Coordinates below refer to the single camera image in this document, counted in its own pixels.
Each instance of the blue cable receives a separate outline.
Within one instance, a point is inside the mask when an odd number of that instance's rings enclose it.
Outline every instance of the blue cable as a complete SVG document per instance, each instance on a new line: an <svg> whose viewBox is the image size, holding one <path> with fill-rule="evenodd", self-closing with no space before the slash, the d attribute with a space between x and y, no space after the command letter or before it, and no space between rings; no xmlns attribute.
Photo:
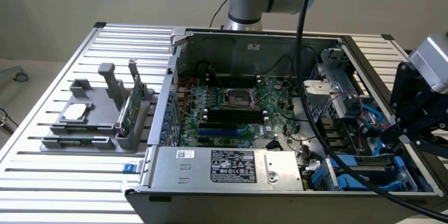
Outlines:
<svg viewBox="0 0 448 224"><path fill-rule="evenodd" d="M379 139L379 145L375 149L375 152L372 153L372 156L379 156L382 148L383 148L383 142L382 142L382 139Z"/></svg>
<svg viewBox="0 0 448 224"><path fill-rule="evenodd" d="M363 108L371 111L372 113L375 113L379 116L378 119L380 120L380 122L383 121L383 114L380 111L378 111L375 108L372 108L371 106L366 104L363 104Z"/></svg>

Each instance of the white wall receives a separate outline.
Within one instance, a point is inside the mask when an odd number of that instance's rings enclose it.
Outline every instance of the white wall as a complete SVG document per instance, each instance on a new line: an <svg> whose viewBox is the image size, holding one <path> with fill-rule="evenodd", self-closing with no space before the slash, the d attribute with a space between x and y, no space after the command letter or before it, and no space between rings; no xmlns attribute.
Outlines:
<svg viewBox="0 0 448 224"><path fill-rule="evenodd" d="M96 21L207 26L223 0L0 0L0 58L67 61ZM216 25L226 22L227 7ZM448 30L447 0L316 0L306 30L390 33L404 47ZM296 16L266 15L267 29Z"/></svg>
<svg viewBox="0 0 448 224"><path fill-rule="evenodd" d="M16 65L26 69L30 79L27 82L16 82L12 78L0 81L0 107L7 111L16 123L20 124L66 63L0 59L0 70ZM0 148L8 139L10 136L0 132Z"/></svg>

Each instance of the blue latch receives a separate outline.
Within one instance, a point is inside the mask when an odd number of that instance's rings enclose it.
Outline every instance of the blue latch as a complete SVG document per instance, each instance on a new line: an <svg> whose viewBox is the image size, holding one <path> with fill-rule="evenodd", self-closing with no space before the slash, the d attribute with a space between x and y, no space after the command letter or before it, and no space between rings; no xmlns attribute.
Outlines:
<svg viewBox="0 0 448 224"><path fill-rule="evenodd" d="M138 174L138 167L139 165L126 164L123 167L123 173L124 174Z"/></svg>

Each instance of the white sticker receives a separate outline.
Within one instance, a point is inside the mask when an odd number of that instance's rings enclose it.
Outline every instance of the white sticker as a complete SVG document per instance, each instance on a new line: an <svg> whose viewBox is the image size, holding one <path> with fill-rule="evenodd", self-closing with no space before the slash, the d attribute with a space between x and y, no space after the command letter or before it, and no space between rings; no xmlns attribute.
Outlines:
<svg viewBox="0 0 448 224"><path fill-rule="evenodd" d="M178 151L176 157L178 158L195 158L195 151L194 150Z"/></svg>

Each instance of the blue clip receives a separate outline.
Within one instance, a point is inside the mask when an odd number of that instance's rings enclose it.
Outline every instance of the blue clip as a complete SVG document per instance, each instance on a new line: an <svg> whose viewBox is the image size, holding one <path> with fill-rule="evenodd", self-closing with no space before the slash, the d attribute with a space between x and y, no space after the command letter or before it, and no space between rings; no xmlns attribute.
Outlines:
<svg viewBox="0 0 448 224"><path fill-rule="evenodd" d="M338 154L338 157L342 159L342 161L344 162L346 165L348 166L358 166L358 162L355 159L354 155L348 155L348 154ZM336 163L336 161L331 158L331 165L334 168L339 168L339 164Z"/></svg>
<svg viewBox="0 0 448 224"><path fill-rule="evenodd" d="M403 162L402 157L395 157L395 158L394 158L394 162L395 162L395 164L398 165L399 170L403 170L403 168L404 168L404 162Z"/></svg>
<svg viewBox="0 0 448 224"><path fill-rule="evenodd" d="M123 167L124 174L138 174L138 165L126 164Z"/></svg>

